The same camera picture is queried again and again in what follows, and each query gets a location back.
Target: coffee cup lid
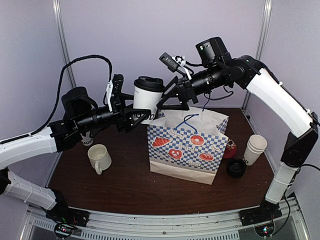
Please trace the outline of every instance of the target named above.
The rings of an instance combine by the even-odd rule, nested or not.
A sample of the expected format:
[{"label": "coffee cup lid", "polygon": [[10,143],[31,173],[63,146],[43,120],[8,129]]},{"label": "coffee cup lid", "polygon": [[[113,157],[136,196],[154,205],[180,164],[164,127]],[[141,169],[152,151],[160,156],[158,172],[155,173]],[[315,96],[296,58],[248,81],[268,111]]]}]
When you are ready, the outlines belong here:
[{"label": "coffee cup lid", "polygon": [[162,93],[165,89],[164,81],[161,78],[149,76],[140,76],[134,81],[134,85],[137,88],[156,93]]}]

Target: wooden table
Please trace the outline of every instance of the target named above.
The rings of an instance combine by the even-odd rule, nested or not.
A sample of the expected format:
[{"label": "wooden table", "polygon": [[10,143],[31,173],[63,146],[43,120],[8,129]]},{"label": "wooden table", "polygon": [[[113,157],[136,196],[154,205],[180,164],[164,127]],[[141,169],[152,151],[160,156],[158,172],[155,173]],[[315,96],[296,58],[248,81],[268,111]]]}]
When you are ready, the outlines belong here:
[{"label": "wooden table", "polygon": [[[245,116],[237,108],[214,110],[229,116],[225,134],[238,146],[236,157],[242,158],[253,134]],[[62,154],[49,184],[62,191],[71,207],[143,215],[235,210],[259,205],[274,176],[264,154],[241,178],[228,176],[229,160],[223,159],[212,185],[150,172],[146,125],[128,134],[110,127],[94,143],[107,147],[112,157],[108,170],[97,175],[87,157],[89,147],[80,142]]]}]

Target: table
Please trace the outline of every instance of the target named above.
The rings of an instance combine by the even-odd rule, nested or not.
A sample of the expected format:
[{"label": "table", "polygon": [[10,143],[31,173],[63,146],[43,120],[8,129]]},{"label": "table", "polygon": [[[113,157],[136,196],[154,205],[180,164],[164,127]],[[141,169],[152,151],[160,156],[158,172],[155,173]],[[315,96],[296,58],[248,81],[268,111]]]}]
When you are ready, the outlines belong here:
[{"label": "table", "polygon": [[[238,108],[214,110],[229,116],[225,135],[237,144],[235,157],[242,158],[253,134],[246,117]],[[112,158],[108,170],[97,175],[87,157],[89,147],[80,142],[62,154],[50,181],[49,187],[60,190],[71,207],[141,215],[235,210],[259,205],[274,176],[264,154],[241,178],[227,175],[229,160],[223,159],[212,185],[150,172],[146,125],[128,134],[112,126],[94,144],[107,147]]]}]

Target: black plastic lid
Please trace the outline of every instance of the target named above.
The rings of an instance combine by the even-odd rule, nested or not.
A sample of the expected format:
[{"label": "black plastic lid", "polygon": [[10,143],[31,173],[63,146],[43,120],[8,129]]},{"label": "black plastic lid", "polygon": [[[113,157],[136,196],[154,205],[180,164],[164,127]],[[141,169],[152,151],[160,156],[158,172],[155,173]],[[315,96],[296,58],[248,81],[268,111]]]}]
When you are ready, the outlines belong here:
[{"label": "black plastic lid", "polygon": [[140,89],[156,93],[162,93],[165,89],[162,79],[149,76],[140,76],[134,81],[134,85]]},{"label": "black plastic lid", "polygon": [[226,168],[226,172],[233,178],[240,178],[246,172],[247,165],[240,158],[231,159]]}]

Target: blue bag handle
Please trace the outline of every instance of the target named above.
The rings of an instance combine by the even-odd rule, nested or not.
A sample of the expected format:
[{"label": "blue bag handle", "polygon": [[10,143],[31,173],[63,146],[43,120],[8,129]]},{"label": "blue bag handle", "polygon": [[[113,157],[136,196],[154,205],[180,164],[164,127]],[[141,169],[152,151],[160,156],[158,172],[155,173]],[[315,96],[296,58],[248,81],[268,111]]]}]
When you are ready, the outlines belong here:
[{"label": "blue bag handle", "polygon": [[182,124],[186,124],[188,125],[190,128],[193,128],[194,131],[197,133],[197,129],[194,126],[191,126],[189,123],[187,123],[188,120],[190,120],[191,118],[193,118],[194,116],[199,116],[199,113],[196,114],[189,114],[187,116],[184,117],[183,122],[181,122],[180,124],[178,124],[175,128],[177,129],[178,127],[180,127]]}]

